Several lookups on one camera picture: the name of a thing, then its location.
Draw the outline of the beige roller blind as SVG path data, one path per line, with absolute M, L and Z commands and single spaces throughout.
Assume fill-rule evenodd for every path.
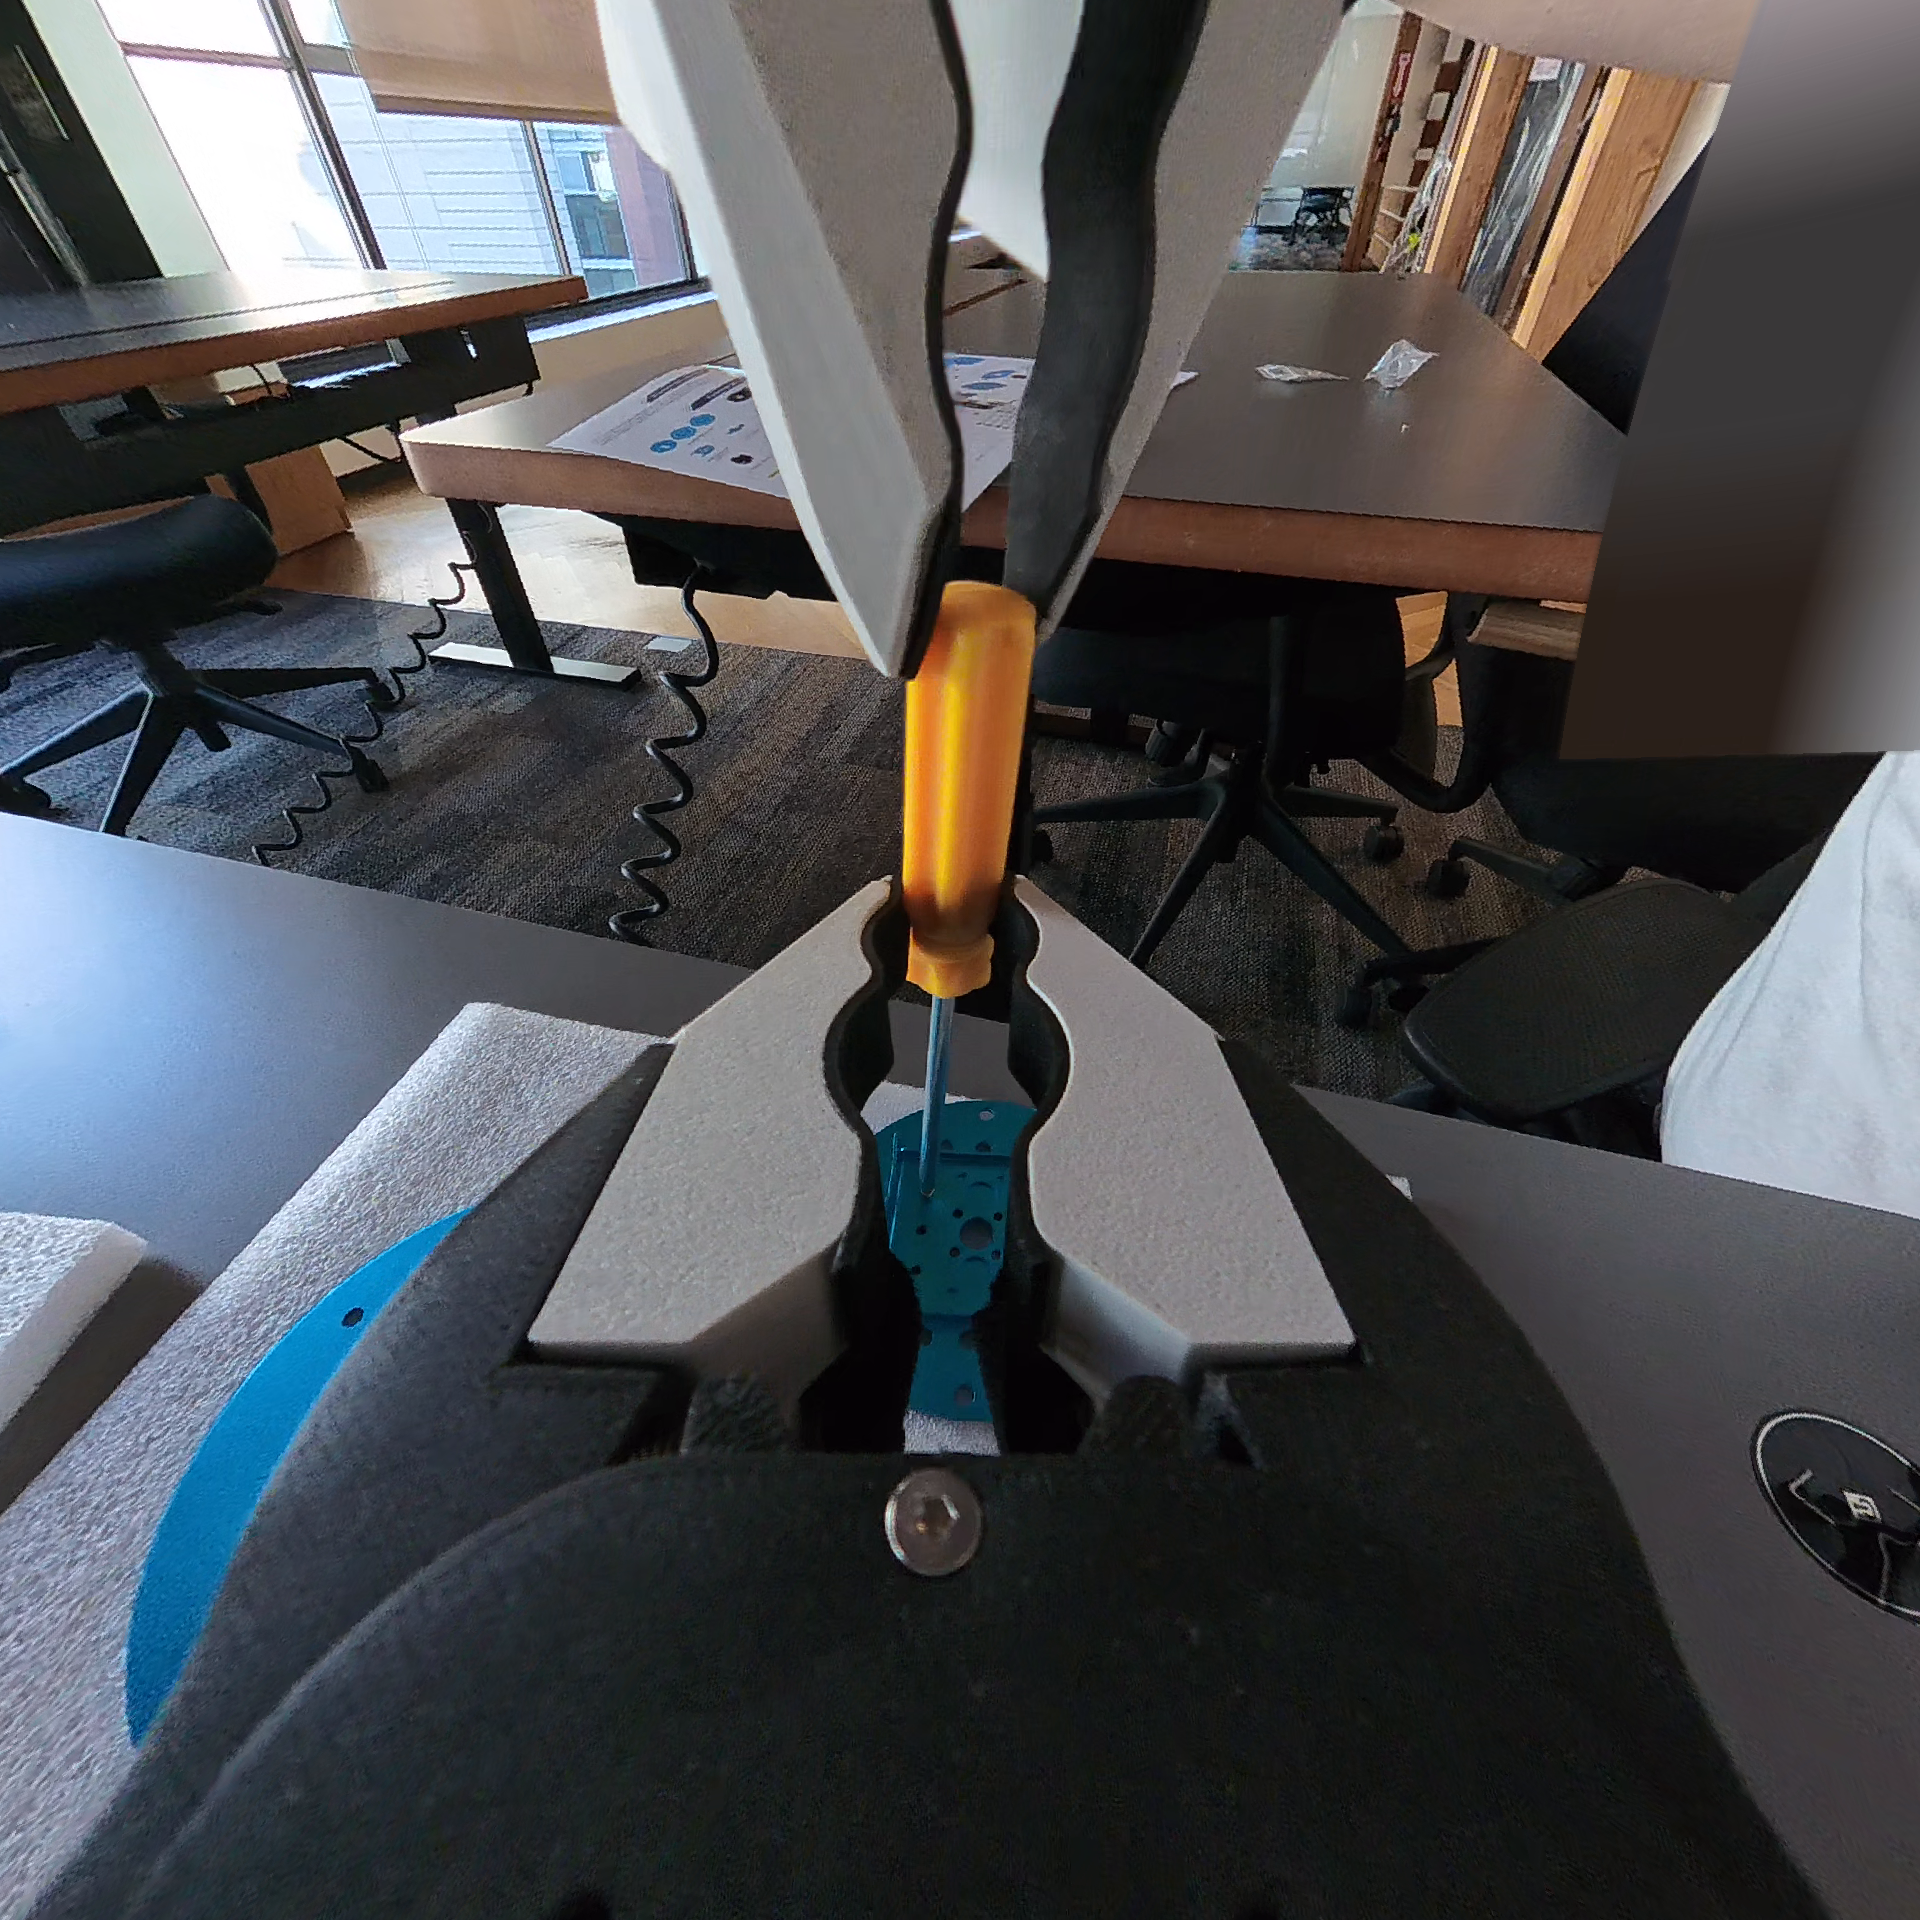
M 339 3 L 378 109 L 616 124 L 595 3 Z

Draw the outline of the black saddle stool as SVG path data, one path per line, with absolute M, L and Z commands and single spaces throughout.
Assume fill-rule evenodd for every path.
M 199 675 L 174 653 L 176 633 L 234 609 L 262 611 L 255 596 L 278 551 L 261 517 L 234 498 L 203 494 L 132 518 L 3 543 L 3 683 L 19 669 L 93 649 L 127 657 L 138 689 L 3 767 L 5 812 L 47 814 L 53 799 L 32 774 L 122 737 L 132 737 L 102 815 L 122 834 L 154 788 L 182 734 L 223 751 L 230 731 L 276 737 L 308 751 L 341 751 L 343 778 L 368 794 L 384 773 L 358 740 L 327 737 L 268 706 L 258 692 L 358 683 L 372 716 L 403 692 L 375 668 L 236 668 Z

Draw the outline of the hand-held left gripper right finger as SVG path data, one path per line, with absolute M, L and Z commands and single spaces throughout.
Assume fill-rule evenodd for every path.
M 1068 1045 L 1026 1153 L 1028 1206 L 1063 1263 L 1045 1350 L 1103 1401 L 1215 1366 L 1334 1359 L 1354 1330 L 1214 1028 L 1031 881 L 1026 980 Z

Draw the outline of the blue slotted metal disc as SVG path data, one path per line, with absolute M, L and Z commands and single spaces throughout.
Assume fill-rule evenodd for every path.
M 125 1642 L 127 1739 L 142 1745 L 200 1636 L 234 1553 L 307 1412 L 388 1298 L 464 1221 L 443 1217 L 362 1263 L 234 1390 L 181 1474 L 138 1582 Z

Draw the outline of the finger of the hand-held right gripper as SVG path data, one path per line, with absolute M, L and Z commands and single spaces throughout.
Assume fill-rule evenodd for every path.
M 919 669 L 962 518 L 944 374 L 968 161 L 931 3 L 602 3 L 621 124 L 670 174 L 807 541 L 877 673 Z
M 1042 150 L 1046 290 L 1003 582 L 1080 585 L 1323 62 L 1334 3 L 1088 3 Z

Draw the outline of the white foam piece with cutout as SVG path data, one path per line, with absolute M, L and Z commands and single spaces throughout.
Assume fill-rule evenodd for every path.
M 107 1221 L 3 1214 L 3 1427 L 148 1252 Z

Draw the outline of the brown cardboard box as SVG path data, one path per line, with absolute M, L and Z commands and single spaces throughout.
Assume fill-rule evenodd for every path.
M 215 474 L 207 486 L 255 501 L 253 511 L 269 523 L 284 557 L 352 532 L 346 494 L 318 445 L 251 465 L 243 474 Z

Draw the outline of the round black desk grommet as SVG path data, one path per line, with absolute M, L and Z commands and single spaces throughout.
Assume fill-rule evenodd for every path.
M 1790 1407 L 1754 1433 L 1755 1476 L 1794 1541 L 1852 1593 L 1917 1619 L 1917 1467 L 1874 1433 Z

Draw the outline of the black mesh office chair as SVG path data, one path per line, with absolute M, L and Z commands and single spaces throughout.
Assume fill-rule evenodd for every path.
M 1666 1070 L 1807 875 L 1807 843 L 1736 895 L 1628 881 L 1514 933 L 1406 1018 L 1420 1114 L 1658 1158 Z

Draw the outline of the large white foam sheet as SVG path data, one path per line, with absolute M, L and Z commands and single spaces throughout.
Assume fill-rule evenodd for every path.
M 474 1002 L 159 1334 L 3 1521 L 3 1914 L 124 1778 L 125 1634 L 184 1462 L 262 1354 L 356 1267 L 471 1206 L 653 1036 Z

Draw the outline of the blue perforated metal bracket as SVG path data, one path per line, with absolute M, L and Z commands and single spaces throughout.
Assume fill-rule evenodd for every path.
M 920 1114 L 875 1133 L 888 1245 L 925 1317 L 968 1318 L 1003 1263 L 1012 1153 L 1026 1106 L 955 1099 L 947 1106 L 934 1186 L 920 1191 Z

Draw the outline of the orange handled screwdriver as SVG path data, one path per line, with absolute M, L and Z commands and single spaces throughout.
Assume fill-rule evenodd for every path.
M 948 582 L 906 691 L 906 977 L 933 999 L 919 1189 L 933 1193 L 954 1006 L 991 978 L 1038 615 L 991 582 Z

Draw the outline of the printed instruction sheet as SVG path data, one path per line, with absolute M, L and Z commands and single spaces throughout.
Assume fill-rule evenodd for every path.
M 1032 358 L 947 351 L 947 379 L 962 429 L 962 507 L 1012 460 L 1015 428 Z M 550 447 L 591 453 L 662 474 L 788 498 L 747 378 L 694 365 L 651 374 L 637 391 L 555 436 Z

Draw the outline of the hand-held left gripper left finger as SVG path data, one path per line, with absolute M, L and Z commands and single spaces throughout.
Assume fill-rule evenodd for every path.
M 680 1028 L 531 1326 L 540 1358 L 755 1377 L 784 1410 L 845 1359 L 855 1417 L 903 1417 L 914 1285 L 861 1118 L 900 950 L 870 881 Z

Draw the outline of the black cabinet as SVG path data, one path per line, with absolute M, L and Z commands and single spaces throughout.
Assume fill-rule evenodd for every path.
M 24 4 L 3 4 L 5 295 L 155 278 L 159 262 Z

